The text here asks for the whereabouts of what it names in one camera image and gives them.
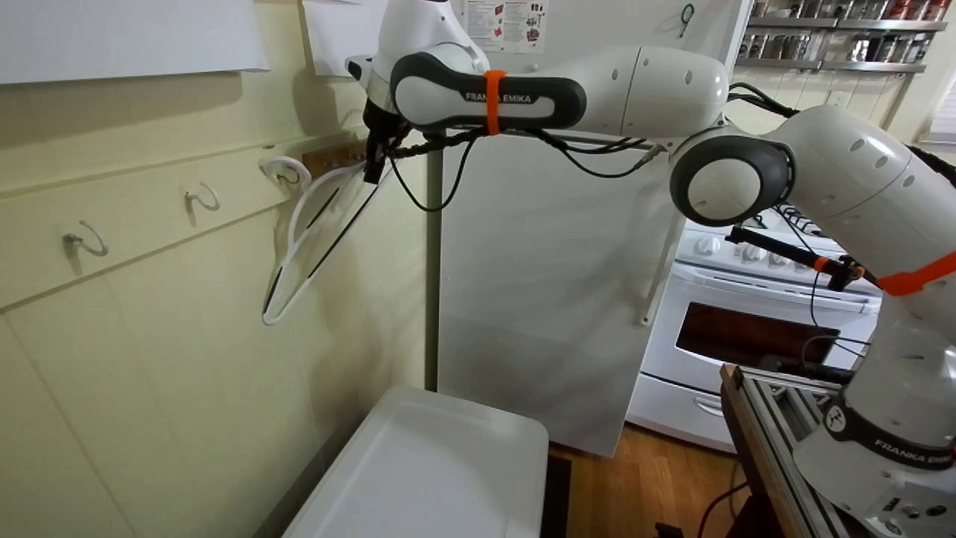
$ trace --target oven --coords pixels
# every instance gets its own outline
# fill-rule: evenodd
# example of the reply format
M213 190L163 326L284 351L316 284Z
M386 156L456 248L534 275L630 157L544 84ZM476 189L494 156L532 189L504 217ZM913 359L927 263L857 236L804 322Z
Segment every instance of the oven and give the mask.
M680 241L627 422L731 450L719 411L719 365L809 362L851 371L875 329L882 296L867 284L827 289L809 268L713 241L713 230L685 232Z

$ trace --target robotic arm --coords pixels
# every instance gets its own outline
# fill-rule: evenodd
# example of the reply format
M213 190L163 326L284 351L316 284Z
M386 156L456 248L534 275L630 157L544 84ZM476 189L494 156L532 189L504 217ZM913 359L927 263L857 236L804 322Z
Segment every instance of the robotic arm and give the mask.
M956 189L912 150L833 106L765 138L719 129L725 69L667 48L613 48L553 73L491 72L449 2L399 0L367 90L367 183L408 129L685 138L671 201L739 223L782 201L851 250L886 292L867 362L798 450L804 478L879 534L956 528Z

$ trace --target white lid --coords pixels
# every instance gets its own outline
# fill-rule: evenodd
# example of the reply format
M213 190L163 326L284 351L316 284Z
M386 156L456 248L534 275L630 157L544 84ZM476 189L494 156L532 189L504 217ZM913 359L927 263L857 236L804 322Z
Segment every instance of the white lid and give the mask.
M537 538L546 429L449 393L392 387L287 538Z

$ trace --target oven door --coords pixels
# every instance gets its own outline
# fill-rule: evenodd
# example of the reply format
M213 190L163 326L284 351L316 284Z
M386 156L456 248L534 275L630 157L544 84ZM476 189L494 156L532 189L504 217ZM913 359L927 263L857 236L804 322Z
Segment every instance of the oven door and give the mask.
M676 263L641 372L716 392L724 362L854 366L875 329L879 304L879 296Z

